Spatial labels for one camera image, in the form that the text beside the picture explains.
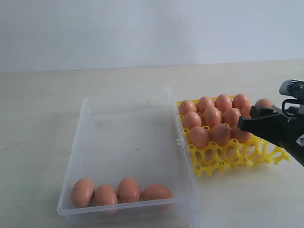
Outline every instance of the white wall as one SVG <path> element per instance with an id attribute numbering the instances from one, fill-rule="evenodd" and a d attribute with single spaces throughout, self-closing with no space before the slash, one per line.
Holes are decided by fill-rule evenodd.
<path id="1" fill-rule="evenodd" d="M 0 73 L 304 58 L 303 0 L 0 0 Z"/>

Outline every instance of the sticker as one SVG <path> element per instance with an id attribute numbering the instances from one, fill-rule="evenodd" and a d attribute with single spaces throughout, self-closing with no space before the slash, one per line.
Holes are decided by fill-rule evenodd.
<path id="1" fill-rule="evenodd" d="M 297 140 L 296 143 L 300 146 L 304 146 L 304 134 L 302 134 Z"/>

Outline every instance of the yellow egg tray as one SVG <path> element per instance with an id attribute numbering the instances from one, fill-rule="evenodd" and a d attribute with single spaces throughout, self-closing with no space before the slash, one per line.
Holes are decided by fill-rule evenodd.
<path id="1" fill-rule="evenodd" d="M 208 126 L 204 126 L 207 131 L 210 131 Z M 281 160 L 290 161 L 289 154 L 281 147 L 275 146 L 269 150 L 270 143 L 255 135 L 244 143 L 240 143 L 237 139 L 230 139 L 229 143 L 224 146 L 217 145 L 216 142 L 209 142 L 204 148 L 196 148 L 189 142 L 189 129 L 184 128 L 184 133 L 187 138 L 188 150 L 191 153 L 191 158 L 194 166 L 194 172 L 197 176 L 202 176 L 206 172 L 211 176 L 214 170 L 219 169 L 224 173 L 229 167 L 234 170 L 238 166 L 243 166 L 246 169 L 250 166 L 254 169 L 261 163 L 271 163 L 277 165 Z"/>

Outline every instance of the plastic box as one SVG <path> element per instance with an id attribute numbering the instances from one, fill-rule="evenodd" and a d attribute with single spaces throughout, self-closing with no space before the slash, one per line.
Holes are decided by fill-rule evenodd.
<path id="1" fill-rule="evenodd" d="M 83 177 L 116 189 L 126 177 L 142 190 L 164 184 L 175 198 L 76 209 L 70 194 Z M 170 87 L 84 99 L 57 211 L 75 223 L 153 219 L 164 227 L 199 227 L 193 164 Z"/>

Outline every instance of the brown egg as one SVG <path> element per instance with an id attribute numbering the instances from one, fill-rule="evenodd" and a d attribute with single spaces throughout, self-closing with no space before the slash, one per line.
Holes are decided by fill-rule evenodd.
<path id="1" fill-rule="evenodd" d="M 239 143 L 245 143 L 251 138 L 250 132 L 244 132 L 237 125 L 231 128 L 230 138 L 238 140 Z"/>
<path id="2" fill-rule="evenodd" d="M 208 97 L 208 96 L 203 96 L 199 101 L 198 101 L 198 112 L 204 113 L 205 109 L 207 107 L 214 107 L 214 102 L 213 100 Z"/>
<path id="3" fill-rule="evenodd" d="M 241 116 L 246 117 L 246 118 L 251 118 L 250 116 L 250 110 L 251 110 L 252 105 L 247 105 L 241 110 Z"/>
<path id="4" fill-rule="evenodd" d="M 208 131 L 200 126 L 193 127 L 189 132 L 189 140 L 197 148 L 203 148 L 208 145 Z"/>
<path id="5" fill-rule="evenodd" d="M 200 116 L 196 112 L 188 112 L 185 114 L 183 121 L 184 128 L 191 129 L 195 126 L 201 126 Z"/>
<path id="6" fill-rule="evenodd" d="M 230 128 L 225 124 L 217 124 L 210 131 L 210 139 L 223 146 L 229 142 Z"/>
<path id="7" fill-rule="evenodd" d="M 232 108 L 232 100 L 227 94 L 219 95 L 214 104 L 222 113 Z"/>
<path id="8" fill-rule="evenodd" d="M 90 178 L 82 178 L 73 186 L 71 199 L 75 207 L 85 208 L 88 207 L 95 192 L 94 182 Z"/>
<path id="9" fill-rule="evenodd" d="M 182 101 L 179 106 L 179 112 L 181 115 L 185 115 L 187 112 L 195 112 L 195 104 L 191 100 Z"/>
<path id="10" fill-rule="evenodd" d="M 203 113 L 204 124 L 213 128 L 221 122 L 222 116 L 216 107 L 207 107 Z"/>
<path id="11" fill-rule="evenodd" d="M 230 127 L 238 123 L 239 117 L 241 116 L 241 113 L 236 108 L 230 108 L 228 109 L 222 117 L 222 122 L 229 124 Z"/>
<path id="12" fill-rule="evenodd" d="M 118 185 L 118 198 L 122 203 L 141 201 L 141 186 L 133 178 L 125 178 Z"/>
<path id="13" fill-rule="evenodd" d="M 259 99 L 255 106 L 259 106 L 259 107 L 263 107 L 263 108 L 271 108 L 271 106 L 273 105 L 274 103 L 267 99 L 267 98 L 263 98 L 263 99 Z"/>
<path id="14" fill-rule="evenodd" d="M 172 191 L 162 184 L 149 185 L 142 193 L 143 201 L 174 198 Z"/>
<path id="15" fill-rule="evenodd" d="M 239 110 L 242 110 L 247 105 L 251 105 L 251 102 L 246 94 L 238 94 L 232 100 L 232 107 Z"/>
<path id="16" fill-rule="evenodd" d="M 118 204 L 118 196 L 115 189 L 108 184 L 101 185 L 95 191 L 95 203 L 97 206 Z"/>

